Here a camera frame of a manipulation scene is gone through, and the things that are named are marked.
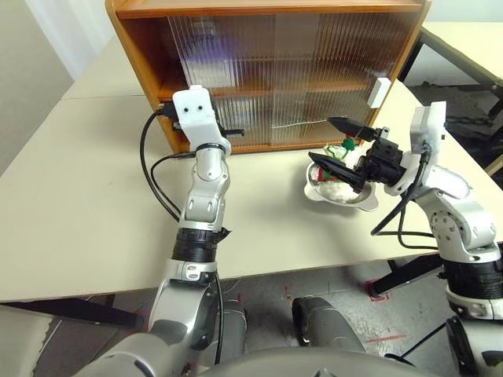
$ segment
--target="white curtain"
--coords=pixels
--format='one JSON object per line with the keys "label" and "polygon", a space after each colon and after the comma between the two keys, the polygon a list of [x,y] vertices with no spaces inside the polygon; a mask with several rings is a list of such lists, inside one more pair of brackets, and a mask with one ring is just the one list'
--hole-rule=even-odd
{"label": "white curtain", "polygon": [[75,80],[115,34],[105,0],[25,0]]}

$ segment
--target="table leg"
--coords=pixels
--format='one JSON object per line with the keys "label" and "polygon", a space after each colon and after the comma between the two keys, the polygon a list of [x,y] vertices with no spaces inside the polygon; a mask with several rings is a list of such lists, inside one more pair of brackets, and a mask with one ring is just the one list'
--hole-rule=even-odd
{"label": "table leg", "polygon": [[116,296],[114,294],[106,295],[105,296],[105,306],[112,308],[113,307],[113,302],[116,300]]}
{"label": "table leg", "polygon": [[409,74],[410,69],[412,68],[414,61],[416,61],[417,55],[421,51],[421,47],[423,47],[423,42],[421,41],[421,32],[417,36],[416,43],[414,47],[410,51],[409,57],[407,57],[406,63],[403,65],[402,70],[400,71],[400,75],[398,75],[398,80],[404,82]]}
{"label": "table leg", "polygon": [[402,267],[394,268],[391,273],[372,282],[369,285],[369,293],[373,297],[379,297],[383,293],[407,284],[441,265],[442,259],[438,254],[420,256]]}
{"label": "table leg", "polygon": [[143,326],[143,318],[135,313],[114,309],[81,298],[61,298],[57,300],[41,300],[31,302],[2,302],[4,306],[33,312],[51,314],[68,320],[105,324],[117,328],[139,329]]}
{"label": "table leg", "polygon": [[497,115],[503,110],[503,98],[500,98],[498,102],[496,102],[496,105],[489,110],[489,118],[491,120],[494,120],[494,118],[497,117]]}
{"label": "table leg", "polygon": [[398,269],[398,264],[394,259],[388,260],[387,265],[390,266],[391,271],[395,271],[396,269]]}
{"label": "table leg", "polygon": [[428,33],[421,33],[421,41],[433,49],[436,53],[461,69],[464,73],[477,81],[482,88],[489,90],[496,97],[503,97],[503,86],[498,85],[480,68],[473,65],[470,60],[464,59],[459,54],[456,54],[449,46],[440,38],[436,38]]}
{"label": "table leg", "polygon": [[492,163],[490,163],[484,170],[492,177],[503,167],[503,155],[499,155]]}

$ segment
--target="black cable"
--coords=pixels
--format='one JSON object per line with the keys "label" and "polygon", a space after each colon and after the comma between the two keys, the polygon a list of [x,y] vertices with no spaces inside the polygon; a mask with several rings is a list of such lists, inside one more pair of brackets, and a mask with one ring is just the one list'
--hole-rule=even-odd
{"label": "black cable", "polygon": [[384,357],[386,357],[387,359],[393,359],[393,360],[400,361],[403,364],[411,365],[413,367],[416,366],[416,365],[412,364],[410,361],[408,361],[407,359],[404,359],[403,357],[400,357],[399,355],[395,355],[394,353],[385,353]]}
{"label": "black cable", "polygon": [[423,344],[424,342],[426,342],[428,339],[430,339],[433,335],[435,335],[437,332],[439,332],[440,330],[442,330],[444,327],[446,326],[446,323],[444,322],[443,324],[441,324],[440,326],[438,326],[435,330],[433,330],[432,332],[430,332],[428,335],[426,335],[424,338],[422,338],[419,342],[417,342],[414,346],[412,346],[412,348],[410,348],[408,351],[406,351],[403,355],[401,355],[401,357],[407,357],[408,355],[410,355],[413,351],[415,351],[417,349],[417,347],[419,347],[421,344]]}
{"label": "black cable", "polygon": [[424,175],[424,171],[426,170],[426,166],[428,165],[428,162],[430,160],[430,156],[431,156],[430,150],[431,149],[428,148],[428,150],[423,152],[423,154],[421,155],[419,167],[417,168],[417,172],[416,172],[416,177],[414,178],[413,183],[407,189],[406,194],[402,197],[402,200],[400,200],[400,202],[396,205],[396,207],[393,208],[391,210],[391,212],[389,214],[387,214],[386,217],[379,224],[377,224],[377,226],[374,229],[372,229],[372,232],[370,232],[370,234],[372,236],[375,236],[391,220],[393,220],[395,218],[395,216],[402,211],[402,208],[412,199],[414,191],[415,191],[417,185],[419,185],[419,183],[421,182],[423,175]]}
{"label": "black cable", "polygon": [[217,365],[220,363],[220,356],[222,355],[222,345],[223,345],[223,294],[222,294],[222,285],[220,284],[220,278],[218,277],[218,272],[215,273],[215,282],[217,284],[217,291],[218,291],[218,315],[220,316],[220,322],[218,327],[217,352],[215,354],[215,365]]}
{"label": "black cable", "polygon": [[384,357],[387,357],[388,359],[397,360],[402,363],[414,366],[414,364],[412,364],[410,361],[408,361],[406,359],[406,357],[409,356],[412,352],[414,352],[420,345],[422,345],[424,342],[426,342],[428,339],[430,339],[433,335],[435,335],[437,332],[442,330],[445,326],[446,326],[446,323],[444,322],[443,324],[438,326],[435,330],[431,331],[428,335],[426,335],[424,338],[422,338],[419,342],[414,344],[409,350],[404,352],[403,355],[399,356],[399,355],[395,355],[394,353],[386,353],[384,355]]}
{"label": "black cable", "polygon": [[397,231],[397,236],[398,236],[398,241],[399,243],[406,249],[412,249],[412,250],[438,250],[437,247],[435,246],[424,246],[424,245],[408,245],[403,241],[403,222],[405,221],[406,218],[406,208],[403,207],[402,210],[400,211],[400,220],[398,222],[398,231]]}
{"label": "black cable", "polygon": [[[397,236],[398,232],[379,232],[376,236]],[[402,236],[418,236],[418,237],[428,237],[435,238],[431,233],[425,232],[402,232]]]}
{"label": "black cable", "polygon": [[180,221],[180,217],[164,202],[163,198],[161,195],[157,192],[156,186],[153,184],[152,179],[149,175],[149,170],[147,169],[147,163],[145,161],[145,140],[147,138],[147,133],[149,131],[149,127],[152,124],[153,120],[158,116],[162,115],[163,111],[162,110],[157,110],[153,112],[149,118],[147,119],[147,122],[145,123],[143,127],[143,131],[141,132],[141,137],[140,137],[140,161],[141,161],[141,169],[143,170],[143,174],[145,175],[145,178],[147,180],[147,183],[149,184],[150,189],[152,190],[154,196],[159,200],[159,203],[164,207],[165,210],[167,210],[168,214],[171,215],[171,217],[175,221]]}
{"label": "black cable", "polygon": [[159,166],[160,163],[162,163],[163,161],[166,161],[167,159],[173,159],[176,156],[177,155],[169,155],[169,156],[163,157],[162,159],[158,159],[150,167],[150,176],[152,177],[152,182],[153,182],[154,186],[156,186],[156,189],[160,193],[160,195],[162,195],[164,197],[164,199],[176,210],[176,212],[178,213],[178,215],[180,215],[180,214],[182,214],[182,212],[180,211],[180,208],[178,208],[178,206],[175,203],[173,203],[173,201],[166,195],[166,193],[164,193],[164,191],[162,190],[162,188],[157,183],[156,175],[154,174],[154,170],[156,169],[157,166]]}

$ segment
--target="wire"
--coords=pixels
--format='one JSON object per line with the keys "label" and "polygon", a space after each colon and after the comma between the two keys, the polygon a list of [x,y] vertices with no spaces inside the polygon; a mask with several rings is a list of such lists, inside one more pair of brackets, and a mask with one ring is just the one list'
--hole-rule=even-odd
{"label": "wire", "polygon": [[[84,300],[85,301],[89,301],[92,299],[92,297],[94,297],[93,295],[91,296],[88,296],[86,297]],[[37,357],[37,361],[35,362],[35,368],[37,366],[37,364],[39,363],[40,361],[40,358],[42,357],[42,354],[44,353],[44,351],[46,350],[47,346],[49,345],[50,341],[53,339],[53,337],[55,336],[56,334],[56,331],[58,328],[60,328],[61,324],[63,323],[63,320],[58,320],[58,322],[56,323],[56,325],[54,326],[53,330],[50,332],[49,336],[46,337],[46,340],[44,341],[44,344],[42,346],[42,348],[40,349],[39,351],[39,357]]]}
{"label": "wire", "polygon": [[[398,232],[379,232],[376,236],[397,236]],[[424,232],[402,232],[402,236],[418,236],[418,237],[428,237],[435,238],[431,233]]]}
{"label": "wire", "polygon": [[217,284],[217,291],[218,291],[218,315],[220,316],[220,323],[218,326],[217,352],[215,354],[215,365],[217,365],[220,364],[220,357],[222,356],[222,345],[223,345],[223,294],[222,294],[222,285],[220,284],[220,278],[218,277],[218,272],[215,273],[215,282]]}
{"label": "wire", "polygon": [[407,357],[410,355],[412,352],[414,352],[417,347],[419,347],[421,344],[426,342],[428,339],[430,339],[433,335],[435,335],[437,332],[442,330],[446,326],[446,323],[444,322],[440,326],[438,326],[435,330],[431,331],[428,335],[426,335],[424,338],[422,338],[419,342],[417,342],[414,346],[412,346],[408,351],[404,352],[404,354],[401,357]]}
{"label": "wire", "polygon": [[406,249],[412,249],[412,250],[438,250],[437,247],[435,246],[424,246],[424,245],[408,245],[403,241],[403,222],[405,221],[406,218],[406,208],[403,207],[402,210],[400,211],[400,220],[398,222],[398,231],[397,231],[397,236],[398,236],[398,241],[399,243]]}
{"label": "wire", "polygon": [[272,129],[276,129],[276,128],[285,128],[285,127],[292,127],[292,126],[301,126],[303,124],[323,123],[323,122],[326,122],[326,121],[327,121],[327,119],[313,120],[312,122],[290,123],[290,124],[285,124],[284,126],[274,126],[274,127],[271,127],[271,128]]}
{"label": "wire", "polygon": [[404,352],[403,355],[399,356],[399,355],[395,355],[394,353],[386,353],[384,355],[384,357],[387,357],[388,359],[393,359],[393,360],[401,361],[402,363],[414,366],[414,364],[412,364],[410,361],[408,361],[406,359],[406,357],[409,356],[415,350],[417,350],[417,348],[419,346],[421,346],[424,342],[426,342],[428,339],[430,339],[437,332],[439,332],[440,330],[442,330],[445,326],[446,326],[446,323],[444,322],[443,324],[441,324],[440,326],[438,326],[435,330],[430,331],[424,338],[422,338],[419,342],[417,342],[416,344],[414,344],[411,348],[409,348],[409,350],[407,350],[406,352]]}
{"label": "wire", "polygon": [[393,360],[400,361],[403,364],[411,365],[413,367],[416,366],[416,365],[412,364],[410,361],[408,361],[407,359],[404,359],[403,357],[401,357],[399,355],[395,355],[394,353],[385,353],[384,357],[386,357],[387,359],[393,359]]}
{"label": "wire", "polygon": [[235,287],[237,287],[237,285],[241,282],[241,279],[238,279],[234,282],[234,284],[232,285],[231,288],[227,288],[224,290],[223,294],[226,295],[228,294],[229,292],[231,292]]}
{"label": "wire", "polygon": [[370,234],[372,236],[375,236],[378,232],[380,232],[391,220],[395,218],[397,214],[399,214],[402,211],[402,208],[406,206],[406,204],[412,199],[414,190],[416,189],[417,185],[421,182],[423,179],[424,171],[426,170],[426,166],[428,165],[430,155],[431,153],[429,152],[430,148],[426,151],[423,152],[420,158],[419,162],[419,167],[417,168],[416,172],[416,177],[414,178],[413,183],[409,186],[407,189],[406,194],[402,197],[402,200],[396,205],[395,208],[391,210],[389,214],[386,215],[386,217],[379,223],[377,226],[372,229],[372,232]]}
{"label": "wire", "polygon": [[156,189],[157,189],[157,191],[160,192],[160,195],[162,195],[164,197],[164,199],[176,210],[178,215],[180,215],[182,213],[180,211],[180,208],[178,208],[178,206],[175,203],[173,203],[173,201],[166,195],[166,193],[164,193],[162,188],[157,183],[156,176],[154,174],[154,170],[156,169],[156,167],[159,166],[160,163],[166,161],[167,159],[172,159],[174,157],[177,157],[177,155],[169,155],[169,156],[163,157],[162,159],[158,159],[150,168],[150,176],[152,177],[152,183],[154,184],[154,186],[156,186]]}
{"label": "wire", "polygon": [[159,200],[159,203],[164,207],[165,210],[167,210],[167,213],[171,215],[171,217],[176,221],[180,221],[180,217],[174,212],[174,210],[169,207],[159,194],[159,192],[156,189],[156,186],[153,184],[152,179],[149,175],[149,171],[147,169],[147,163],[145,161],[145,140],[147,138],[147,133],[149,131],[150,125],[152,124],[153,120],[158,116],[162,115],[163,112],[162,110],[157,110],[153,112],[149,118],[147,119],[147,122],[145,123],[143,127],[143,131],[141,132],[141,137],[140,137],[140,161],[141,161],[141,169],[143,170],[143,174],[145,175],[145,179],[147,180],[147,183],[149,184],[150,189],[152,190],[154,196]]}

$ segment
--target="cabinet shelf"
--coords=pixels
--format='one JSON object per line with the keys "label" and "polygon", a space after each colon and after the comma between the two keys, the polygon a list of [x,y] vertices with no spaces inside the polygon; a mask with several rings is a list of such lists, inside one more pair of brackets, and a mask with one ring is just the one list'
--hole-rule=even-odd
{"label": "cabinet shelf", "polygon": [[272,14],[283,12],[358,13],[417,12],[414,0],[126,0],[116,9],[118,18],[166,16],[221,16]]}
{"label": "cabinet shelf", "polygon": [[[309,85],[305,91],[308,93],[321,93],[321,92],[343,92],[366,90],[367,83],[361,81],[340,81],[340,82],[316,82]],[[180,78],[163,80],[160,87],[158,98],[160,102],[171,101],[173,93],[178,90],[188,89],[185,80]],[[213,88],[210,89],[212,98],[225,98],[225,97],[263,97],[271,96],[274,93],[281,93],[281,90],[272,91],[271,88],[260,88],[253,85],[243,85],[228,88]],[[285,93],[291,93],[291,90],[285,90]]]}

